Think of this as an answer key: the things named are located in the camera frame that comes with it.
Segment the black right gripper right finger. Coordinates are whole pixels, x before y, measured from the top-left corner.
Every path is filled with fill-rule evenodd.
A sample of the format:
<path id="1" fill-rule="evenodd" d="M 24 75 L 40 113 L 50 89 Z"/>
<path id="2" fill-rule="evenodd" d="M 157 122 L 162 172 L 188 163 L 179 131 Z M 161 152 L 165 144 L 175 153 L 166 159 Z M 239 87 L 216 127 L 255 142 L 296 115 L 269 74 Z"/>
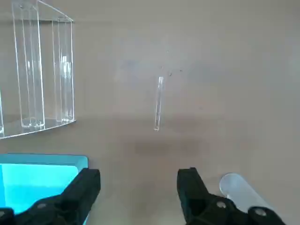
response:
<path id="1" fill-rule="evenodd" d="M 179 169 L 177 192 L 187 225 L 283 225 L 272 209 L 238 209 L 231 199 L 209 193 L 196 168 Z"/>

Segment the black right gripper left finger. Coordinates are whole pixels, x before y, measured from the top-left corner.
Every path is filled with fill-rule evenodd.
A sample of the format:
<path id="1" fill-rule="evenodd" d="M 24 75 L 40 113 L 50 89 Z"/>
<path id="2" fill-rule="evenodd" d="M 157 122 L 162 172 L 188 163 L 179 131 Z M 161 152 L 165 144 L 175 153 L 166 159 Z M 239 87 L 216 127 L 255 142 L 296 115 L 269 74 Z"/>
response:
<path id="1" fill-rule="evenodd" d="M 83 168 L 59 195 L 36 201 L 22 213 L 0 209 L 2 225 L 83 225 L 101 189 L 98 169 Z"/>

